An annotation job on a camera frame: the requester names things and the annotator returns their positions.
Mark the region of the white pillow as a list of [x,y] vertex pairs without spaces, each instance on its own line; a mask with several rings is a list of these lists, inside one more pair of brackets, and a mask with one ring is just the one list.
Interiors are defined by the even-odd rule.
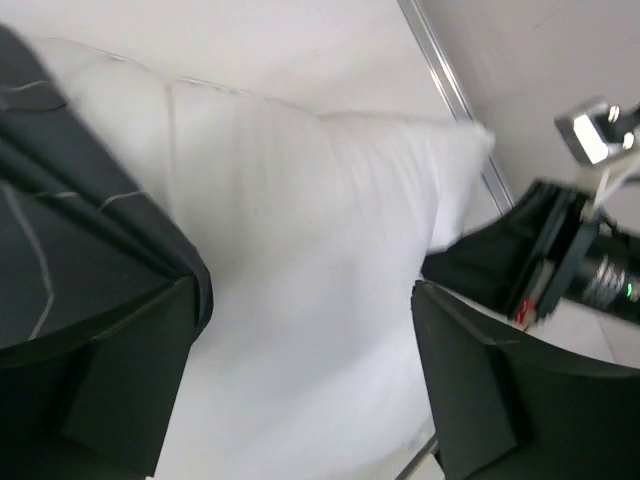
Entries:
[[492,134],[317,116],[68,40],[34,47],[211,274],[157,477],[385,478],[431,424],[411,291],[460,235]]

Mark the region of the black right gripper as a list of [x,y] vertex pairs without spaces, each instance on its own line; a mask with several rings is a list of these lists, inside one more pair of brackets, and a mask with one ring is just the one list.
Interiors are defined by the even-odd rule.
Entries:
[[585,192],[548,180],[534,181],[504,216],[427,255],[422,275],[524,330],[562,299],[639,324],[639,234]]

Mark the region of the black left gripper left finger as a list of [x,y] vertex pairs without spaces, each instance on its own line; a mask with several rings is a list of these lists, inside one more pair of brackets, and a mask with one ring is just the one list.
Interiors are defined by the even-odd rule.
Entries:
[[1,351],[4,479],[154,475],[195,336],[178,281]]

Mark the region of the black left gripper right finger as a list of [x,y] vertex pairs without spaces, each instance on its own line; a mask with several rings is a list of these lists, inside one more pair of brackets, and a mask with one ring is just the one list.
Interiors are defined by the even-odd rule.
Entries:
[[635,479],[639,373],[419,282],[411,308],[449,479]]

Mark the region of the dark grey checked pillowcase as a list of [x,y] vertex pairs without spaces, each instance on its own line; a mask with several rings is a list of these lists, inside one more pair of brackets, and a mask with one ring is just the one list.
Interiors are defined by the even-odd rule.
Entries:
[[195,283],[201,332],[210,274],[178,226],[73,111],[35,51],[1,30],[1,344],[105,313],[177,279]]

